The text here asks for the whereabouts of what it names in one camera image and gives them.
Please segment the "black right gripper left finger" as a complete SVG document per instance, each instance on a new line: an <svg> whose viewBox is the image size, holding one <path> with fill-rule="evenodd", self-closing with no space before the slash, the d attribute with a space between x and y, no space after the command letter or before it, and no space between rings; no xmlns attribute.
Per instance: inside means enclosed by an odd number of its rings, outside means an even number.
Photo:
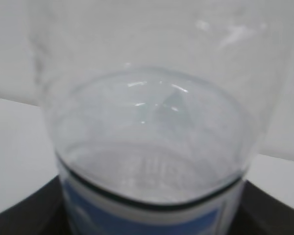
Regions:
<svg viewBox="0 0 294 235"><path fill-rule="evenodd" d="M70 235L59 177L0 213L0 235Z"/></svg>

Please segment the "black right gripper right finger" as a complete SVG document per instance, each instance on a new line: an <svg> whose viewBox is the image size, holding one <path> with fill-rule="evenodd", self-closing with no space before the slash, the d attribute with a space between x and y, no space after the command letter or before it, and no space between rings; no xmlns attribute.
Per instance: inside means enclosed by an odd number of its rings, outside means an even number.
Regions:
<svg viewBox="0 0 294 235"><path fill-rule="evenodd" d="M228 234L294 235L294 209L248 181Z"/></svg>

